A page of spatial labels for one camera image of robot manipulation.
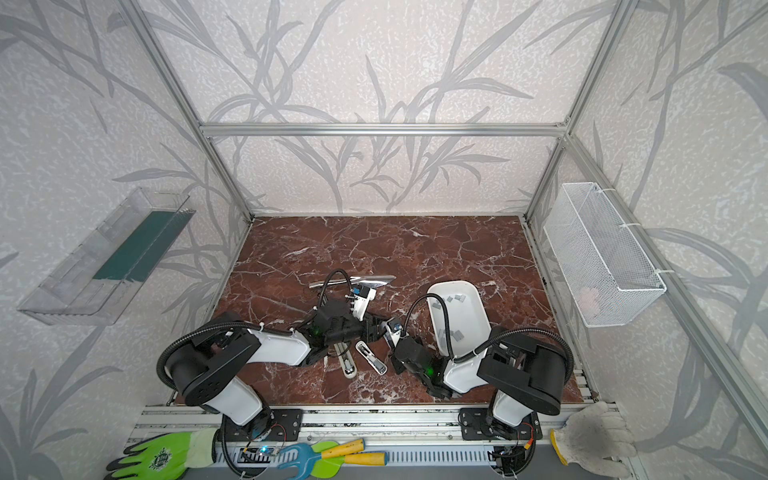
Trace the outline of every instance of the marble surface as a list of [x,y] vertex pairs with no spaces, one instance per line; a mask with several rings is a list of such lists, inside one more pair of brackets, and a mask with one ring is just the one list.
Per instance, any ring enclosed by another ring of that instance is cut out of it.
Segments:
[[[272,217],[258,218],[240,252],[217,312],[233,310],[251,322],[286,329],[317,301],[308,283],[340,267],[350,275],[391,274],[377,291],[371,313],[404,316],[430,285],[467,280],[479,290],[488,320],[508,328],[557,331],[518,217]],[[343,295],[343,288],[335,289]],[[436,348],[423,303],[409,323],[411,335]],[[371,350],[389,364],[383,339]],[[344,377],[327,358],[308,368],[251,363],[240,373],[267,403],[433,403],[413,375],[380,376],[353,349],[358,375]],[[478,387],[452,402],[488,402],[493,387]],[[574,380],[563,402],[580,402]]]

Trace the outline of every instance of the yellow wooden handle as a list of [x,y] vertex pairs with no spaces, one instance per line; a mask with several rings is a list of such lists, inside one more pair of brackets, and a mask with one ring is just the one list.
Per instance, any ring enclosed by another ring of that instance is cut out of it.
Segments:
[[362,439],[357,439],[354,442],[345,443],[333,447],[332,449],[323,450],[322,458],[340,457],[343,455],[349,455],[350,453],[362,452],[365,449],[365,444],[362,443]]
[[376,453],[356,453],[344,457],[344,463],[353,465],[378,465],[384,466],[387,463],[387,454],[384,452]]

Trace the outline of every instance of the leaf-patterned wallpaper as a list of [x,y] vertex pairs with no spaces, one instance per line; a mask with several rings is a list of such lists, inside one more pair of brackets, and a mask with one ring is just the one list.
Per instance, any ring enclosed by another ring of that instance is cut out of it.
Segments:
[[[659,2],[635,11],[576,127],[617,192],[768,392],[768,3]],[[768,478],[768,459],[666,303],[625,327],[583,327],[533,218],[593,380],[620,404],[652,478]]]
[[[483,123],[563,121],[614,1],[141,5],[204,121]],[[257,214],[519,213],[552,145],[217,139]]]
[[616,402],[649,478],[768,478],[768,458],[663,300],[628,325],[587,329],[543,231],[560,184],[588,181],[564,156],[531,218],[593,389]]
[[[103,478],[158,353],[201,323],[247,225],[126,29],[93,0],[0,5],[0,478]],[[16,306],[135,187],[197,213],[114,326]]]
[[768,395],[768,2],[635,15],[578,136]]
[[522,213],[554,147],[549,137],[219,140],[251,208],[265,214]]
[[613,4],[141,0],[202,119],[270,122],[563,121]]

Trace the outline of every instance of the white wire mesh basket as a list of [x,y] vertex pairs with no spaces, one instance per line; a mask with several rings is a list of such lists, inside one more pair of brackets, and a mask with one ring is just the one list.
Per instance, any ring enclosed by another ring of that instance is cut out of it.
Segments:
[[600,187],[562,184],[544,226],[584,324],[628,324],[667,286]]

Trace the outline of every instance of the black mounting plate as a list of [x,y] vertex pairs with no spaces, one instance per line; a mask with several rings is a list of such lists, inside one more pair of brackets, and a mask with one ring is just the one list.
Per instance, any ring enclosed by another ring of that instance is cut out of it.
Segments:
[[[487,416],[487,407],[460,409],[458,411],[458,423],[462,426],[462,438],[464,440],[498,440],[500,435],[494,433],[493,426],[485,420]],[[523,422],[517,428],[506,425],[504,427],[512,433],[513,437],[519,435],[520,440],[529,440],[531,428],[526,423],[533,426],[535,438],[541,440],[543,435],[536,412],[524,417]]]
[[[299,439],[299,430],[301,430],[301,418],[304,415],[302,409],[272,409],[275,415],[275,426],[270,430],[270,434],[262,439],[262,442],[295,442]],[[285,438],[283,438],[283,429],[285,429]]]
[[[270,419],[270,423],[267,424],[272,426],[272,429],[265,437],[258,438],[258,442],[295,442],[299,439],[303,415],[302,409],[272,409],[274,419]],[[248,440],[251,440],[248,438],[248,432],[227,419],[227,441],[247,442]]]

